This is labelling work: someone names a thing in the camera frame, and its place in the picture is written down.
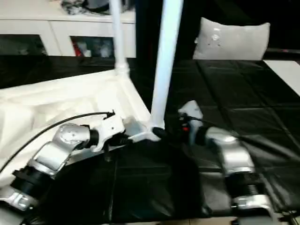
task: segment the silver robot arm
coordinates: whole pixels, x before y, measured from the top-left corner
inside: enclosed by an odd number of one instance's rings
[[[200,144],[217,150],[225,176],[227,191],[232,198],[232,211],[237,225],[278,225],[278,218],[266,193],[264,183],[255,172],[248,150],[238,138],[224,129],[201,127]]]
[[[100,152],[107,140],[124,131],[122,119],[116,115],[93,129],[63,124],[52,141],[45,143],[24,168],[13,172],[15,179],[0,190],[0,201],[21,211],[31,209],[50,188],[55,175],[66,165],[74,150],[95,146],[93,151]]]

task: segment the metal spring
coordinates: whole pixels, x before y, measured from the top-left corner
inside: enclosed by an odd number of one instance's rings
[[[258,191],[257,191],[256,186],[254,184],[249,184],[248,189],[249,189],[249,192],[252,195],[257,195],[258,194]]]

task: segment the white pillow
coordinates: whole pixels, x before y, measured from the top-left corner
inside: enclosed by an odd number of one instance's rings
[[[227,26],[201,19],[193,59],[261,60],[269,42],[270,24]]]

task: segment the cabinet door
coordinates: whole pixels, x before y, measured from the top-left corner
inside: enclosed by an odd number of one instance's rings
[[[0,20],[1,55],[61,55],[48,21]]]
[[[110,22],[52,21],[63,56],[113,58],[113,24]],[[123,23],[125,55],[135,57],[135,25]]]

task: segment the black tabletop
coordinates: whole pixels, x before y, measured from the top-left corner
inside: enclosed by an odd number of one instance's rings
[[[154,68],[129,60],[148,109]],[[112,60],[0,57],[1,88],[112,69]],[[262,61],[188,60],[174,64],[165,121],[196,100],[204,119],[269,146],[245,143],[276,211],[300,208],[300,97]],[[101,224],[230,216],[214,152],[142,141],[66,167],[29,224]]]

